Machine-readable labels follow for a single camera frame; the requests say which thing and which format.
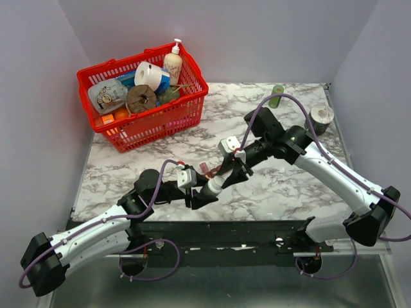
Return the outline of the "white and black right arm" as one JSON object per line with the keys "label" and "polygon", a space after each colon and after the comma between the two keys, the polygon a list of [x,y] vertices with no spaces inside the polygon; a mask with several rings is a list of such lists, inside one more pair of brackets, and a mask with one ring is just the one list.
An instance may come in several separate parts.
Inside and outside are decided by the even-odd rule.
{"label": "white and black right arm", "polygon": [[303,127],[285,130],[272,112],[263,107],[255,118],[248,113],[244,120],[251,125],[256,141],[244,149],[235,136],[222,139],[219,150],[223,164],[219,175],[231,175],[219,184],[222,189],[244,182],[252,167],[269,157],[282,159],[313,175],[349,207],[350,211],[326,218],[309,218],[295,236],[297,247],[305,252],[318,243],[350,237],[364,246],[374,246],[394,215],[393,201],[400,193],[393,186],[382,188],[372,184],[341,163]]}

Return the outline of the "white bottle cap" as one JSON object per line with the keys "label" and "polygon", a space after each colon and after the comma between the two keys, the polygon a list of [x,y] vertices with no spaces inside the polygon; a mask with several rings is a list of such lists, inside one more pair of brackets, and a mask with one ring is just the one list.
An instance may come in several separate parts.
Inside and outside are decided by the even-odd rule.
{"label": "white bottle cap", "polygon": [[226,181],[226,179],[228,178],[228,175],[216,175],[216,182],[218,185],[223,185],[223,183]]}

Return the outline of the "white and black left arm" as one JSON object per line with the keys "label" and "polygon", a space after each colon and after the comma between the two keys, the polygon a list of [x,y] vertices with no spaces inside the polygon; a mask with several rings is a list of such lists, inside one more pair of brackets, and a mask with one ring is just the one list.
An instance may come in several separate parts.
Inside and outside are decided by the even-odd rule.
{"label": "white and black left arm", "polygon": [[139,228],[153,214],[156,203],[184,200],[190,209],[217,201],[224,178],[207,178],[191,166],[178,164],[177,179],[163,182],[163,170],[147,169],[133,189],[103,214],[68,231],[51,237],[39,233],[22,256],[21,289],[32,289],[42,297],[60,287],[68,275],[100,257],[112,253],[128,254],[155,244]]}

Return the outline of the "white pill bottle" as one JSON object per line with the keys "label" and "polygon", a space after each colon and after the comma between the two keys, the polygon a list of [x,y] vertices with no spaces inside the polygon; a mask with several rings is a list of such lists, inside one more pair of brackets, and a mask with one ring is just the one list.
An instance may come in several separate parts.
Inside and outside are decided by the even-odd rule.
{"label": "white pill bottle", "polygon": [[217,184],[216,178],[214,177],[208,180],[201,190],[205,191],[205,193],[208,195],[217,197],[223,191],[222,186],[223,185]]}

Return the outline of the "red weekly pill organizer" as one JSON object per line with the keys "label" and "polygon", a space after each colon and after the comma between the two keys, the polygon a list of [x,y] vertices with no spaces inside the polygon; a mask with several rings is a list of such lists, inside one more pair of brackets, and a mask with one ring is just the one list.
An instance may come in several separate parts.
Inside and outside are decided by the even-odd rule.
{"label": "red weekly pill organizer", "polygon": [[219,172],[221,166],[222,165],[218,165],[210,169],[206,162],[203,162],[199,165],[202,175],[206,177],[207,179],[214,178]]}

